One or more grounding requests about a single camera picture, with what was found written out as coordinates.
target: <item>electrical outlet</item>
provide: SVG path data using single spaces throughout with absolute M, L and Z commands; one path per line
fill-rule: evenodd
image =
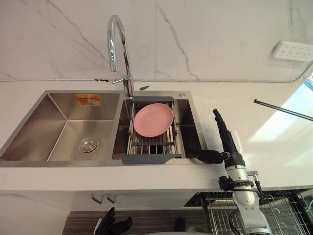
M 313 45 L 281 41 L 272 55 L 277 59 L 310 62 L 313 60 Z

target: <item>cabinet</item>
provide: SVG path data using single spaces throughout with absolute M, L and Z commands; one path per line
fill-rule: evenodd
M 21 191 L 19 194 L 67 211 L 174 210 L 182 209 L 194 195 L 193 190 L 155 191 Z M 99 204 L 92 200 L 101 200 Z
M 62 235 L 68 211 L 0 193 L 1 235 Z

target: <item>dish rack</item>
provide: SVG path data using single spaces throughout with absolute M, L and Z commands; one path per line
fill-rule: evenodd
M 267 218 L 273 235 L 311 235 L 313 234 L 312 211 L 300 190 L 265 191 L 265 199 L 260 210 Z M 208 232 L 214 235 L 233 234 L 228 221 L 229 215 L 237 209 L 232 192 L 206 192 L 193 197 L 187 206 L 202 204 Z M 243 227 L 239 213 L 232 218 L 235 228 L 241 232 Z
M 152 97 L 142 100 L 140 96 L 134 97 L 130 110 L 130 126 L 127 145 L 127 154 L 123 156 L 125 164 L 161 164 L 171 158 L 181 158 L 179 153 L 175 124 L 175 116 L 172 125 L 162 134 L 148 138 L 139 135 L 134 129 L 134 117 L 143 107 L 153 103 L 163 103 L 174 111 L 174 99 L 172 97 Z

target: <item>double sink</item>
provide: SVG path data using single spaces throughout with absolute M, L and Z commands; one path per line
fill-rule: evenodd
M 202 164 L 195 157 L 206 144 L 191 94 L 140 91 L 134 95 L 147 97 L 150 103 L 152 97 L 173 98 L 177 155 L 163 164 Z M 46 91 L 0 150 L 0 167 L 124 165 L 123 157 L 133 157 L 126 154 L 134 100 L 117 91 Z M 139 106 L 145 104 L 144 99 L 137 101 Z

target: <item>orange sticker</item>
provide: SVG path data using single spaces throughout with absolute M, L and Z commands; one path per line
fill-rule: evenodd
M 98 94 L 76 94 L 76 99 L 84 106 L 101 106 L 100 96 Z

